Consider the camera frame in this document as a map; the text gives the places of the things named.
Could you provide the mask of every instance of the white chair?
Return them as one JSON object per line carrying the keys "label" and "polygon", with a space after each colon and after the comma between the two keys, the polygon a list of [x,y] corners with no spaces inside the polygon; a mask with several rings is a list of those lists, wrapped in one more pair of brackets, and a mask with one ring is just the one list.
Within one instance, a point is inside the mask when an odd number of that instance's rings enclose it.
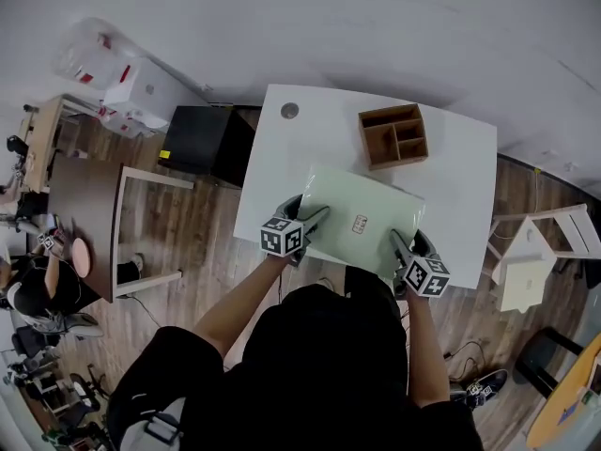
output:
{"label": "white chair", "polygon": [[[586,211],[586,204],[532,214],[496,215],[490,227],[490,239],[502,222],[522,221],[511,243],[501,254],[491,242],[488,250],[498,260],[488,274],[497,284],[494,293],[501,311],[541,303],[545,281],[558,258],[601,259],[601,241]],[[534,224],[534,220],[555,219],[572,251],[554,251]]]}

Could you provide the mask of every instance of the wooden organizer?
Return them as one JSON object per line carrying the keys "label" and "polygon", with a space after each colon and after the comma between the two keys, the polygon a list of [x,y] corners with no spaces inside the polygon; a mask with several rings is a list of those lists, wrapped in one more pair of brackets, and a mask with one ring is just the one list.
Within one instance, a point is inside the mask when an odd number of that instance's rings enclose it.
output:
{"label": "wooden organizer", "polygon": [[369,169],[383,169],[425,160],[428,145],[417,103],[359,114],[359,132]]}

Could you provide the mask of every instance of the black box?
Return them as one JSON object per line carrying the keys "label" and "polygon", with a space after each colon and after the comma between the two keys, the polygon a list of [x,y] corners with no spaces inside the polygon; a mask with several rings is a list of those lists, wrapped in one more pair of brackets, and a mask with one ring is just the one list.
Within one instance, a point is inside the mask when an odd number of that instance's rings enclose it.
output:
{"label": "black box", "polygon": [[253,141],[253,128],[234,109],[178,107],[159,164],[241,188]]}

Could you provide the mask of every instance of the pink round object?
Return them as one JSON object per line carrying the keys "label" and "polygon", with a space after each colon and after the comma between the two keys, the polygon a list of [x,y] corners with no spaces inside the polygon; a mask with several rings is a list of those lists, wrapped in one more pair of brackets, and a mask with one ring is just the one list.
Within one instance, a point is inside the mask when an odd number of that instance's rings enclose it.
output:
{"label": "pink round object", "polygon": [[77,275],[82,278],[87,277],[87,275],[90,274],[91,267],[90,251],[82,239],[77,238],[73,241],[71,254],[73,258],[73,267],[75,268]]}

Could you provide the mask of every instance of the orange round table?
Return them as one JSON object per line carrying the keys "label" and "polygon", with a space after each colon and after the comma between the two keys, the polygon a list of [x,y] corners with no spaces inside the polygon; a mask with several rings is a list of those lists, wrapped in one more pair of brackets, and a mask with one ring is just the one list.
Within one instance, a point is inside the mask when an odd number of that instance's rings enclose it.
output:
{"label": "orange round table", "polygon": [[534,420],[526,445],[537,448],[547,444],[566,431],[585,405],[578,397],[580,388],[586,387],[594,358],[601,351],[601,334],[589,344],[579,355],[570,370],[565,375],[551,394],[543,409]]}

